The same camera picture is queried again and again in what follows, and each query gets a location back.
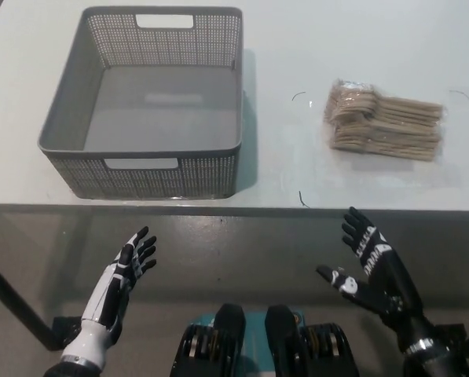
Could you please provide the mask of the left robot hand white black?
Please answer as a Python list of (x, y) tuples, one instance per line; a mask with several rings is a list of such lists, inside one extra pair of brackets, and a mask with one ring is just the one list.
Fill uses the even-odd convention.
[(130, 294), (146, 271), (156, 265), (156, 237), (138, 230), (105, 267), (80, 320), (80, 332), (65, 347), (60, 362), (99, 375), (108, 350), (122, 333)]

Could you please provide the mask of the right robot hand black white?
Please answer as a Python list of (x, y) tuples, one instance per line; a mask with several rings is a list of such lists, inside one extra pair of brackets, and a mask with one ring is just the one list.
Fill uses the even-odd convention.
[(319, 265), (316, 272), (345, 299), (378, 315), (395, 332), (401, 352), (416, 353), (436, 345), (435, 326), (425, 317), (419, 292), (395, 248), (358, 209), (350, 207), (343, 218), (343, 242), (367, 280), (327, 265)]

